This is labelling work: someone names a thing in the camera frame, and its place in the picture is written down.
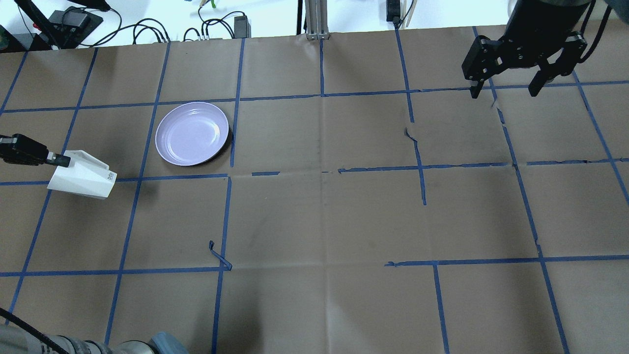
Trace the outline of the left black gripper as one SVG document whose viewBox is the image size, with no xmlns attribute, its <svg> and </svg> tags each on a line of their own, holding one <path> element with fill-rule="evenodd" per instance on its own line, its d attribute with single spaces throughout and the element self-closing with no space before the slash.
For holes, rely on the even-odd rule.
<svg viewBox="0 0 629 354">
<path fill-rule="evenodd" d="M 1 135 L 0 156 L 5 163 L 38 166 L 49 164 L 68 168 L 71 157 L 49 152 L 47 146 L 22 134 Z"/>
</svg>

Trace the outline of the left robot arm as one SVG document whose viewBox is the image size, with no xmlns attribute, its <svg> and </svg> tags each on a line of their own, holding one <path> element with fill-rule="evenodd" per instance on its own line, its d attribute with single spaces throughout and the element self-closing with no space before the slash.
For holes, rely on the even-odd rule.
<svg viewBox="0 0 629 354">
<path fill-rule="evenodd" d="M 47 189 L 107 199 L 117 174 L 108 164 L 83 150 L 56 154 L 46 145 L 22 134 L 2 135 L 1 159 L 5 163 L 27 166 L 49 164 L 56 167 Z M 45 335 L 18 316 L 1 309 L 3 354 L 187 354 L 187 348 L 168 332 L 158 332 L 149 341 L 128 340 L 110 347 L 99 341 L 79 340 L 63 335 Z"/>
</svg>

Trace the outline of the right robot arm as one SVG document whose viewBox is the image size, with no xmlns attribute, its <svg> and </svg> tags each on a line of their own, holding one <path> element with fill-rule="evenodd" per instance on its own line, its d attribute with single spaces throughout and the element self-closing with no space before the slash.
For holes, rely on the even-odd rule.
<svg viewBox="0 0 629 354">
<path fill-rule="evenodd" d="M 595 51 L 612 12 L 628 22 L 628 2 L 608 0 L 595 40 L 584 31 L 595 7 L 593 0 L 517 0 L 505 32 L 497 39 L 476 36 L 462 63 L 470 96 L 478 98 L 492 76 L 508 69 L 538 67 L 529 83 L 532 97 L 557 76 L 568 76 Z"/>
</svg>

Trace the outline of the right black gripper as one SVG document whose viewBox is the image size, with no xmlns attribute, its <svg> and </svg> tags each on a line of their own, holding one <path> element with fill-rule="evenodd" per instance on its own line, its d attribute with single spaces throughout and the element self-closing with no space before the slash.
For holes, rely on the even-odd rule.
<svg viewBox="0 0 629 354">
<path fill-rule="evenodd" d="M 588 46 L 575 30 L 587 9 L 586 0 L 517 0 L 503 35 L 476 36 L 463 60 L 472 99 L 479 98 L 485 81 L 507 69 L 539 67 L 528 85 L 533 98 L 557 76 L 570 74 Z"/>
</svg>

